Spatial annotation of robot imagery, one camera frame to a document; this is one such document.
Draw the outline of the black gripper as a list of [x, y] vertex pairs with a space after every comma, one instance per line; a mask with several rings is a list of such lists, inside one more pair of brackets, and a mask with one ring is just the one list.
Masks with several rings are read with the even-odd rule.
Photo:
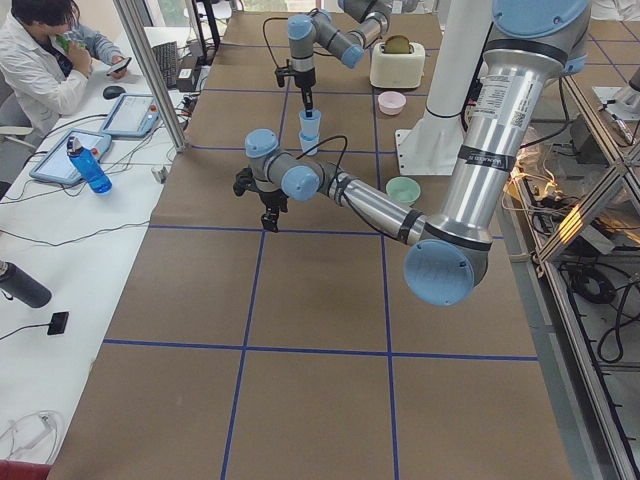
[[301, 90], [305, 117], [312, 118], [314, 113], [312, 88], [316, 84], [315, 70], [294, 71], [294, 82]]
[[265, 231], [278, 233], [280, 212], [288, 212], [288, 196], [277, 186], [268, 182], [257, 182], [258, 195], [268, 212], [261, 216], [261, 224]]

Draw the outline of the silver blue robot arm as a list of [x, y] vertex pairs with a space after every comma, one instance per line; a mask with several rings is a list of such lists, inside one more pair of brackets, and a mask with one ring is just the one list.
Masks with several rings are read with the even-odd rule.
[[316, 83], [314, 47], [319, 45], [350, 69], [360, 62], [365, 50], [389, 30], [392, 7], [388, 1], [340, 1], [339, 7], [358, 22], [343, 32], [324, 9], [296, 14], [287, 20], [290, 58], [276, 69], [280, 86], [292, 77], [300, 89], [303, 117], [313, 116], [312, 88]]
[[303, 151], [284, 150], [274, 132], [246, 136], [249, 164], [236, 176], [236, 195], [258, 194], [261, 222], [275, 231], [289, 200], [323, 194], [351, 209], [373, 230], [408, 246], [404, 278], [421, 300], [438, 306], [463, 301], [484, 278], [493, 238], [491, 218], [514, 168], [543, 89], [580, 72], [586, 58], [590, 5], [586, 1], [455, 1], [446, 20], [423, 117], [402, 134], [402, 172], [446, 175], [439, 210], [427, 215], [371, 187], [339, 164], [312, 157], [320, 144], [314, 107], [314, 57], [325, 50], [354, 68], [388, 35], [388, 1], [344, 1], [356, 23], [340, 30], [323, 9], [287, 21], [290, 56], [278, 80], [301, 90]]

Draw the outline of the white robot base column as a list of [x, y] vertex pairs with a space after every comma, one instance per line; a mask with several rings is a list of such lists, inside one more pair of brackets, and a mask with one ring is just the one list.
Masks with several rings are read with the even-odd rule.
[[461, 114], [491, 28], [491, 0], [450, 3], [425, 112], [410, 130], [396, 132], [399, 172], [449, 175], [464, 138]]

